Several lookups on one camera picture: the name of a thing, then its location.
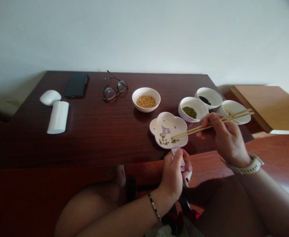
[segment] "chopsticks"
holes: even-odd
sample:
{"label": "chopsticks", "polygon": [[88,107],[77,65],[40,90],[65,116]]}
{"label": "chopsticks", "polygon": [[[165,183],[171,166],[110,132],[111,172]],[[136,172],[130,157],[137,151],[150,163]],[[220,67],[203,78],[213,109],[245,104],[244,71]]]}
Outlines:
{"label": "chopsticks", "polygon": [[[243,118],[245,116],[252,115],[252,114],[254,114],[254,112],[252,112],[252,109],[245,109],[245,110],[242,110],[242,111],[240,111],[238,113],[223,117],[223,118],[221,118],[221,120],[223,121],[223,123],[227,123],[227,122],[230,122],[230,121],[233,121],[233,120],[236,120],[236,119],[240,119],[240,118]],[[171,139],[172,140],[178,139],[178,138],[181,138],[181,137],[184,137],[184,136],[196,133],[196,132],[203,131],[203,130],[211,128],[211,127],[212,127],[212,125],[208,125],[206,127],[198,126],[198,127],[193,128],[193,129],[190,129],[190,130],[188,130],[186,132],[183,132],[183,133],[180,133],[180,134],[178,134],[176,136],[173,136],[173,137],[171,137]]]}

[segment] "wooden stool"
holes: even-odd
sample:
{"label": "wooden stool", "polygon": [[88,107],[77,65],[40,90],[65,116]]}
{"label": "wooden stool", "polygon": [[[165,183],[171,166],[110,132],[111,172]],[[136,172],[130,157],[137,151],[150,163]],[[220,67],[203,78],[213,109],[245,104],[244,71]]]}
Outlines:
{"label": "wooden stool", "polygon": [[232,86],[224,95],[254,110],[246,124],[255,138],[289,134],[289,94],[277,86]]}

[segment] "clothing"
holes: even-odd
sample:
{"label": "clothing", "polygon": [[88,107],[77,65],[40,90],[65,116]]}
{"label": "clothing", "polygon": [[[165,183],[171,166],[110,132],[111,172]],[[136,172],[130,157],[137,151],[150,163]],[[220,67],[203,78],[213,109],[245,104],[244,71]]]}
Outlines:
{"label": "clothing", "polygon": [[[184,229],[179,237],[204,237],[204,235],[193,225],[193,223],[187,217],[183,217]],[[146,237],[175,237],[172,235],[172,229],[169,225],[165,225],[161,228],[152,228],[146,235]]]}

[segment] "watch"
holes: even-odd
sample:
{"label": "watch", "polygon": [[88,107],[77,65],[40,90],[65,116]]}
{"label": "watch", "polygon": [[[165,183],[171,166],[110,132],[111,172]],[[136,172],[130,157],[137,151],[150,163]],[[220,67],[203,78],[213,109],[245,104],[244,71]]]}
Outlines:
{"label": "watch", "polygon": [[248,152],[248,154],[251,157],[252,162],[249,166],[244,167],[244,168],[235,167],[234,165],[231,165],[230,163],[225,162],[222,159],[221,159],[221,161],[223,163],[225,163],[225,165],[229,169],[231,169],[234,173],[239,173],[241,175],[256,173],[259,170],[260,166],[264,164],[264,162],[257,155],[255,155],[253,153],[249,153],[249,152]]}

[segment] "hand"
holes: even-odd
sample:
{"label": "hand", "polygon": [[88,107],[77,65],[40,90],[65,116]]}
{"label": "hand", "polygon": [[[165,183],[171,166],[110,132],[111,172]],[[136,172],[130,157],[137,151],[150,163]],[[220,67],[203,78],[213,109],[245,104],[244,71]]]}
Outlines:
{"label": "hand", "polygon": [[[191,163],[189,160],[189,154],[184,149],[178,149],[175,156],[169,152],[164,157],[163,176],[159,186],[165,195],[171,197],[173,202],[176,202],[183,190],[183,178],[185,173],[191,171]],[[181,173],[181,159],[185,161],[186,170]]]}
{"label": "hand", "polygon": [[220,120],[222,117],[217,113],[204,116],[200,120],[202,127],[206,127],[210,123],[213,128],[198,132],[196,134],[197,138],[205,140],[206,135],[210,135],[215,140],[219,155],[225,161],[236,167],[249,166],[252,160],[246,151],[238,125],[234,121],[223,123]]}

